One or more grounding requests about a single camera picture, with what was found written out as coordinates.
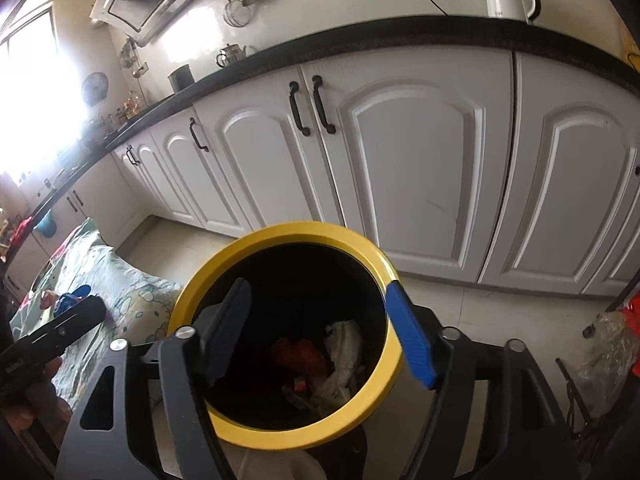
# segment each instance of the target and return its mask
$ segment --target tiled floor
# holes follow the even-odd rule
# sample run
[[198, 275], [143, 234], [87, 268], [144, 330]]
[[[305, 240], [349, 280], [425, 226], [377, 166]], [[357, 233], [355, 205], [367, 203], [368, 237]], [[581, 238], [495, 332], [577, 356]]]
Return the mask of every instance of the tiled floor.
[[[119, 252], [131, 265], [149, 274], [186, 283], [231, 241], [188, 225], [159, 220]], [[563, 411], [566, 409], [564, 382], [554, 360], [561, 357], [570, 364], [580, 362], [586, 344], [581, 331], [607, 301], [505, 294], [416, 278], [404, 278], [402, 283], [415, 304], [428, 306], [442, 324], [459, 327], [473, 340], [503, 345], [512, 337], [522, 339]], [[365, 421], [369, 444], [366, 480], [398, 478], [432, 400], [431, 393], [403, 369], [386, 399]], [[479, 439], [481, 415], [481, 411], [476, 413], [477, 424], [470, 424], [470, 448]], [[472, 460], [472, 456], [461, 459], [459, 472], [468, 470]]]

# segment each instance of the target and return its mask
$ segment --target countertop edge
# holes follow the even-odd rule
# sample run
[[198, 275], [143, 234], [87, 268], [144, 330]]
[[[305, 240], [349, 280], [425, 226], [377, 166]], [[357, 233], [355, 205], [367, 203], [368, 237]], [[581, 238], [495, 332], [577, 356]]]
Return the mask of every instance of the countertop edge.
[[296, 64], [350, 52], [421, 44], [499, 48], [545, 57], [587, 70], [640, 98], [640, 75], [631, 67], [595, 46], [547, 28], [481, 16], [401, 16], [353, 23], [272, 46], [165, 98], [94, 153], [47, 198], [32, 215], [29, 231], [82, 175], [109, 152], [210, 94]]

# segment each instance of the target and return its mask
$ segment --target silver bolt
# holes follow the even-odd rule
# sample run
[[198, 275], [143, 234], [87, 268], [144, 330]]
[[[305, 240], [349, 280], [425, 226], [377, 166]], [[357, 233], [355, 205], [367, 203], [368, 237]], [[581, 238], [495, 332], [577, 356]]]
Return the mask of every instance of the silver bolt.
[[460, 338], [460, 330], [454, 326], [447, 326], [442, 329], [442, 336], [444, 339], [448, 339], [449, 341], [456, 341]]
[[175, 331], [175, 336], [178, 339], [188, 339], [196, 333], [196, 329], [193, 326], [181, 326]]
[[524, 352], [527, 348], [527, 346], [519, 339], [509, 339], [507, 341], [507, 346], [514, 352], [518, 353]]
[[114, 339], [113, 341], [111, 341], [109, 348], [111, 348], [111, 350], [113, 350], [114, 352], [119, 352], [120, 350], [124, 350], [128, 344], [129, 343], [126, 339]]

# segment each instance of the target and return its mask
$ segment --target white cabinet door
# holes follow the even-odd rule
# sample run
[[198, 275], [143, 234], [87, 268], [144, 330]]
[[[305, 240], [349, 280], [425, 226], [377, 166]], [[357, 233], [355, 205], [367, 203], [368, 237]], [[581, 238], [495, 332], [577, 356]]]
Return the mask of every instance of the white cabinet door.
[[162, 211], [165, 210], [165, 204], [145, 171], [140, 169], [140, 163], [134, 159], [134, 155], [129, 151], [130, 148], [131, 144], [123, 144], [113, 150], [111, 155], [134, 195], [148, 208], [150, 213], [161, 216]]
[[[304, 136], [296, 127], [290, 83]], [[297, 68], [194, 104], [209, 146], [254, 228], [299, 220], [342, 224], [321, 139]]]
[[616, 296], [640, 269], [640, 187], [616, 241], [584, 287], [585, 294]]
[[577, 68], [516, 56], [510, 174], [481, 283], [578, 293], [638, 189], [640, 101]]
[[201, 227], [202, 224], [177, 189], [166, 164], [162, 161], [150, 130], [137, 134], [129, 143], [132, 147], [129, 153], [134, 157], [149, 187], [162, 203], [162, 209], [158, 211], [160, 216]]
[[336, 128], [323, 128], [322, 140], [347, 227], [398, 270], [475, 282], [508, 160], [511, 54], [390, 48], [303, 72], [309, 92], [321, 77], [318, 95]]
[[140, 225], [146, 210], [120, 174], [115, 161], [104, 156], [69, 190], [80, 209], [93, 218], [102, 239], [117, 248]]
[[202, 225], [210, 231], [242, 236], [250, 231], [249, 224], [195, 117], [188, 108], [153, 126], [151, 136]]
[[51, 208], [51, 216], [56, 223], [56, 233], [51, 238], [45, 238], [41, 232], [34, 230], [36, 238], [45, 252], [51, 256], [60, 244], [66, 240], [76, 227], [86, 220], [78, 202], [69, 193], [60, 198]]
[[33, 235], [27, 236], [5, 274], [5, 283], [17, 300], [22, 301], [22, 298], [27, 295], [33, 280], [48, 259], [49, 255], [40, 247]]

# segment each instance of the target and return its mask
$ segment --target window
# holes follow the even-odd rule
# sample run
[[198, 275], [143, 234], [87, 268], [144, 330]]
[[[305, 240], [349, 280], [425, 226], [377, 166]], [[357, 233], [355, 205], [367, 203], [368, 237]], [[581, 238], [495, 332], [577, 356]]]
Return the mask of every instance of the window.
[[47, 10], [0, 44], [0, 172], [20, 184], [79, 137], [83, 119], [78, 78]]

